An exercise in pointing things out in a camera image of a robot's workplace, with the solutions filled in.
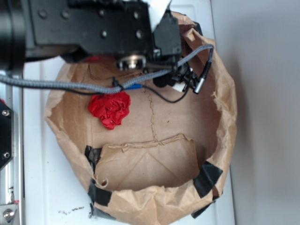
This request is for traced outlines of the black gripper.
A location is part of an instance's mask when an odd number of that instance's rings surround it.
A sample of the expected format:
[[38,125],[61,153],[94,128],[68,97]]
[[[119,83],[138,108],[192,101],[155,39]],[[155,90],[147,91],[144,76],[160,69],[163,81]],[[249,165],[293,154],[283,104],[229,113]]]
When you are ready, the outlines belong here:
[[174,87],[185,83],[185,87],[195,88],[199,78],[192,72],[189,64],[179,66],[181,55],[180,26],[170,10],[166,10],[154,31],[145,27],[134,29],[134,39],[124,46],[138,48],[139,51],[118,56],[117,67],[120,70],[142,70],[145,74],[157,75],[153,82],[157,87]]

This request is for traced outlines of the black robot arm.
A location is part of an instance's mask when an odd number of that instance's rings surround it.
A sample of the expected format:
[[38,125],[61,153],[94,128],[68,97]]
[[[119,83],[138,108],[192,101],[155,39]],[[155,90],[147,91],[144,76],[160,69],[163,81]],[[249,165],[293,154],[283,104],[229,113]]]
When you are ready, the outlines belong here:
[[67,63],[113,60],[120,70],[139,69],[148,80],[177,71],[178,19],[170,2],[145,0],[3,0],[0,3],[0,81],[21,88],[115,93],[132,81],[106,88],[76,82],[21,78],[24,64],[61,57]]

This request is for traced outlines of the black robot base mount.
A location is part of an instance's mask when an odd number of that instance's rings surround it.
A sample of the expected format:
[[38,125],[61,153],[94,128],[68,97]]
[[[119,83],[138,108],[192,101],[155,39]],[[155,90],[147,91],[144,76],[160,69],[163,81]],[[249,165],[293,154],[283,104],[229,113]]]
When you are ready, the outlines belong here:
[[12,159],[12,111],[0,100],[0,170]]

